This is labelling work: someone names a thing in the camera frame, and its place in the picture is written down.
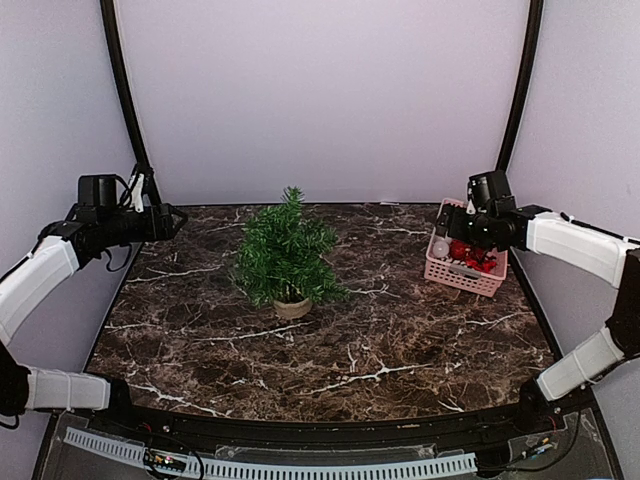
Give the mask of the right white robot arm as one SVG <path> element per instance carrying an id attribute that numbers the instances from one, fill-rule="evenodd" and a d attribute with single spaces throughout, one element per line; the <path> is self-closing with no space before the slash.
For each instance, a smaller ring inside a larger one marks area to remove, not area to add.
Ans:
<path id="1" fill-rule="evenodd" d="M 501 170 L 474 175 L 467 197 L 445 200 L 439 237 L 484 250 L 519 250 L 563 357 L 527 382 L 510 413 L 521 434 L 548 403 L 601 380 L 639 356 L 639 242 L 539 205 L 519 206 Z"/>

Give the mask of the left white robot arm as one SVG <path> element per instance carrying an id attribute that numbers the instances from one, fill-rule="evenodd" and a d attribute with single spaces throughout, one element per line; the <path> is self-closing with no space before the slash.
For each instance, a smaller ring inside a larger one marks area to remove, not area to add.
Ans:
<path id="1" fill-rule="evenodd" d="M 128 404 L 125 382 L 86 373 L 18 363 L 8 350 L 21 325 L 61 283 L 114 247 L 173 239 L 187 215 L 169 203 L 144 200 L 150 175 L 134 171 L 84 175 L 67 216 L 47 225 L 34 247 L 1 278 L 1 414 L 19 418 L 28 410 L 101 411 L 120 436 L 141 427 L 140 412 Z"/>

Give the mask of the pink plastic basket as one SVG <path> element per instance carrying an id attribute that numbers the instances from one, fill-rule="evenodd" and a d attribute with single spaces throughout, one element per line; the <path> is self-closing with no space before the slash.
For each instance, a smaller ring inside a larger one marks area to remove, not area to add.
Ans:
<path id="1" fill-rule="evenodd" d="M 456 248 L 454 240 L 433 232 L 426 251 L 424 278 L 474 294 L 493 297 L 507 277 L 506 252 L 491 250 L 478 260 L 479 250 Z"/>

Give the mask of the small green christmas tree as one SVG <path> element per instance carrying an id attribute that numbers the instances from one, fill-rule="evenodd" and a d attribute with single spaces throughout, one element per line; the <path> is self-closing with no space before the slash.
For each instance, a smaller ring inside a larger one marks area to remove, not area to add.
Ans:
<path id="1" fill-rule="evenodd" d="M 271 306 L 285 320 L 349 295 L 325 259 L 337 245 L 336 231 L 306 217 L 303 202 L 299 187 L 287 187 L 279 204 L 253 215 L 244 226 L 232 271 L 234 284 L 255 307 Z"/>

